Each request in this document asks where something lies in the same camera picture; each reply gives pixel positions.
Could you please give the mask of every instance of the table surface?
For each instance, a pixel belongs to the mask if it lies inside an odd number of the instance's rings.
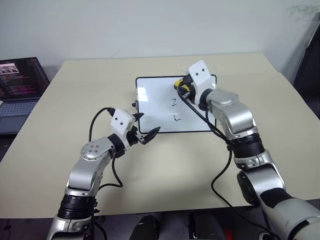
[[[0,163],[0,218],[53,217],[95,113],[106,106],[134,113],[136,77],[183,75],[201,59],[218,86],[238,93],[252,110],[287,191],[319,198],[320,122],[262,53],[67,60]],[[101,114],[92,138],[108,136],[110,122]],[[210,183],[227,158],[225,144],[212,133],[159,134],[116,160],[124,187],[98,193],[99,214],[225,207]],[[244,206],[238,172],[232,163],[216,188],[233,205]],[[108,165],[102,184],[115,182]]]

